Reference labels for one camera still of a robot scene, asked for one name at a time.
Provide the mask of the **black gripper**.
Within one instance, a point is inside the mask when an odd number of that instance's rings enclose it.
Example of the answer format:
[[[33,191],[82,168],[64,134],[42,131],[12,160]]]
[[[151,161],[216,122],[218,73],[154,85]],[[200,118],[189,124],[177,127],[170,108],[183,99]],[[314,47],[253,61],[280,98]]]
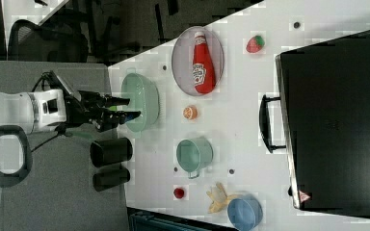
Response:
[[[85,123],[91,124],[98,132],[107,130],[107,124],[104,119],[104,114],[107,107],[127,106],[130,103],[129,98],[110,97],[109,95],[101,95],[94,91],[78,91],[77,94],[67,94],[65,96],[66,106],[66,128],[79,127]],[[114,124],[124,124],[141,115],[140,111],[126,112],[116,111],[108,115],[108,121]]]

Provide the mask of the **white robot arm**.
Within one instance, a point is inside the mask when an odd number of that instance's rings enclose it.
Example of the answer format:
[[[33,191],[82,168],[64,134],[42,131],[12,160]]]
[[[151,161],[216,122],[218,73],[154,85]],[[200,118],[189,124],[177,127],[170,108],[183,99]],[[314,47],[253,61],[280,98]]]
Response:
[[[27,134],[62,131],[91,124],[99,132],[114,129],[141,115],[139,111],[112,111],[128,98],[93,91],[65,90],[0,92],[0,126],[18,126]]]

